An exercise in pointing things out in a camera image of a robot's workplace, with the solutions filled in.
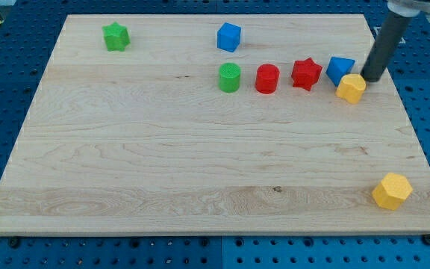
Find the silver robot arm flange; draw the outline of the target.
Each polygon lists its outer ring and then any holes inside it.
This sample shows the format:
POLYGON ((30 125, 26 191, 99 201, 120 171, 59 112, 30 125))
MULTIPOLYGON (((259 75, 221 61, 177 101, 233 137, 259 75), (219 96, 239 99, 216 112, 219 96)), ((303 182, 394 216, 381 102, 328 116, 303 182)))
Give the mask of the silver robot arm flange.
POLYGON ((430 0, 388 0, 387 7, 403 17, 415 17, 421 12, 430 14, 430 0))

